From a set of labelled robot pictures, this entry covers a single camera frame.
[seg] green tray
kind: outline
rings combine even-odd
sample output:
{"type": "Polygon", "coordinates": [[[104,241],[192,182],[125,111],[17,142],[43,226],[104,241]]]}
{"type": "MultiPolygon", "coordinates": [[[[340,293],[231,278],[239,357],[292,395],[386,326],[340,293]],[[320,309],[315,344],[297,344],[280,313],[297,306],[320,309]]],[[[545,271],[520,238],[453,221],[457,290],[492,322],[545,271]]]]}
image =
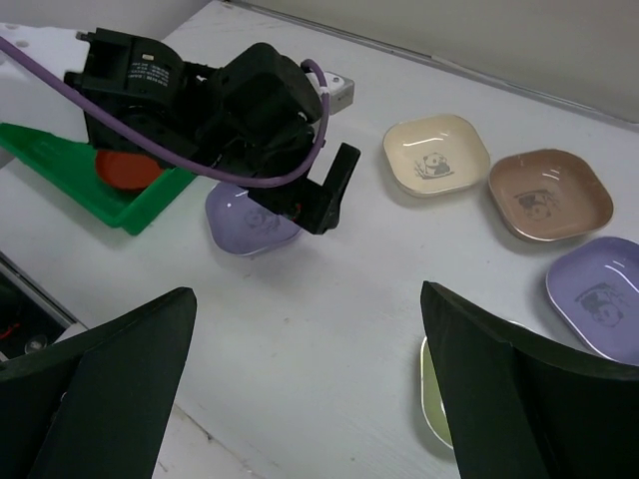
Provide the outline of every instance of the green tray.
{"type": "Polygon", "coordinates": [[[0,146],[38,172],[112,228],[138,235],[195,175],[167,170],[140,194],[105,185],[95,171],[96,152],[39,130],[0,124],[0,146]]]}

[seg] cable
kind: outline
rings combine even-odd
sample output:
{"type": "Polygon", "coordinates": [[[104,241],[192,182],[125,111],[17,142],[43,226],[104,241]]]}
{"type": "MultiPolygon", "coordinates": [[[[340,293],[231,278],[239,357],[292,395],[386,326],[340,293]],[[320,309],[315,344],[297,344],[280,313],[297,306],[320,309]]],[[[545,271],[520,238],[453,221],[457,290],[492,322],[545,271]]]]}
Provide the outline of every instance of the cable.
{"type": "Polygon", "coordinates": [[[45,84],[53,88],[60,95],[64,96],[66,99],[80,107],[86,113],[91,115],[93,118],[104,124],[106,127],[110,128],[117,134],[122,135],[130,142],[149,152],[151,155],[160,158],[161,160],[164,160],[171,165],[182,168],[184,170],[188,170],[203,177],[209,177],[214,180],[231,183],[245,188],[280,187],[296,180],[301,175],[306,173],[318,157],[318,154],[320,153],[320,150],[324,144],[326,130],[328,128],[328,116],[330,115],[330,94],[327,92],[328,84],[326,82],[326,77],[324,76],[320,65],[318,65],[313,60],[304,60],[302,62],[302,67],[308,68],[318,77],[319,85],[322,87],[320,96],[322,113],[321,119],[319,120],[318,133],[316,134],[315,141],[311,146],[309,154],[297,168],[281,177],[248,178],[220,172],[213,168],[200,165],[198,163],[192,162],[191,160],[183,158],[180,155],[176,155],[175,153],[167,150],[164,147],[161,147],[144,135],[136,132],[131,127],[125,125],[120,120],[101,109],[98,105],[91,102],[89,99],[82,96],[80,92],[74,90],[69,85],[64,83],[58,77],[49,72],[49,70],[44,68],[27,54],[22,52],[19,48],[15,47],[11,42],[3,38],[1,35],[0,51],[4,52],[9,58],[21,65],[35,77],[42,80],[45,84]]]}

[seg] tabletop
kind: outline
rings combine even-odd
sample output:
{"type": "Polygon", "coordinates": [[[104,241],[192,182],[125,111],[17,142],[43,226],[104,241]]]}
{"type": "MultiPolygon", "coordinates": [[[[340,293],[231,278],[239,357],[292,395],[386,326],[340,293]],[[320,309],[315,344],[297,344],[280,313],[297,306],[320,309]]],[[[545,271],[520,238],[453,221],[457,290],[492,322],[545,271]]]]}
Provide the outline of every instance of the tabletop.
{"type": "Polygon", "coordinates": [[[639,237],[639,135],[229,4],[210,4],[167,38],[184,59],[213,66],[256,42],[355,80],[355,103],[330,119],[313,171],[321,179],[341,142],[362,151],[335,231],[256,257],[227,255],[206,223],[215,182],[198,178],[132,238],[14,161],[0,171],[0,249],[89,326],[192,287],[199,312],[178,404],[257,474],[457,478],[420,411],[422,282],[582,348],[550,307],[544,277],[586,239],[515,238],[485,183],[407,196],[390,174],[384,133],[449,113],[476,128],[492,164],[570,151],[614,199],[599,235],[630,240],[639,237]]]}

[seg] wall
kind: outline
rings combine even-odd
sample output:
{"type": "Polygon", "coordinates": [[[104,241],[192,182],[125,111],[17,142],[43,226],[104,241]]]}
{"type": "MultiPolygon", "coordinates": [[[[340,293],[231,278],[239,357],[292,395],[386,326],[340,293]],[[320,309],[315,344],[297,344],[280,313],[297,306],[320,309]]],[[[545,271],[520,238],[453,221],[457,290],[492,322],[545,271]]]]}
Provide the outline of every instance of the wall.
{"type": "Polygon", "coordinates": [[[249,0],[639,122],[634,0],[249,0]]]}
{"type": "Polygon", "coordinates": [[[0,0],[0,21],[120,30],[162,39],[210,0],[0,0]]]}

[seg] purple cable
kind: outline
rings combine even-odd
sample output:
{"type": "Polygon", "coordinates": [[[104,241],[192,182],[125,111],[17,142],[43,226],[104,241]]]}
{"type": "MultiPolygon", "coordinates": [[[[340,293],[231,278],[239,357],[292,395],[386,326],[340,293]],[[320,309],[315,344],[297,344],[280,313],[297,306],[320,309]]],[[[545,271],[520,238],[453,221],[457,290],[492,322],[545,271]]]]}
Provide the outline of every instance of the purple cable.
{"type": "MultiPolygon", "coordinates": [[[[15,47],[12,43],[10,43],[2,36],[0,36],[0,51],[4,52],[9,58],[21,65],[35,77],[42,80],[60,95],[80,107],[82,110],[87,112],[100,123],[116,132],[118,135],[122,135],[127,140],[133,142],[134,144],[149,152],[151,155],[158,157],[171,165],[175,165],[176,167],[182,168],[184,170],[189,170],[190,172],[201,175],[203,177],[209,177],[224,183],[231,183],[246,188],[276,188],[296,180],[305,172],[307,172],[313,165],[313,162],[316,160],[321,148],[323,147],[324,138],[326,136],[326,129],[328,128],[328,116],[330,112],[330,94],[328,92],[321,93],[322,113],[321,119],[319,120],[318,134],[316,135],[313,146],[311,147],[311,150],[309,151],[309,154],[307,155],[305,160],[292,172],[287,173],[282,177],[261,179],[247,178],[220,172],[213,168],[200,165],[198,163],[192,162],[191,160],[183,158],[180,155],[176,155],[175,153],[167,150],[164,147],[161,147],[157,143],[149,140],[144,135],[141,135],[140,133],[133,130],[131,127],[122,123],[117,118],[105,112],[89,99],[83,97],[79,92],[68,86],[66,83],[57,78],[55,75],[49,72],[38,62],[33,60],[31,57],[26,55],[24,52],[20,51],[20,49],[15,47]]],[[[318,65],[313,60],[304,60],[302,62],[302,66],[304,68],[308,68],[316,74],[316,76],[318,77],[319,85],[321,87],[327,87],[326,77],[324,76],[320,65],[318,65]]]]}

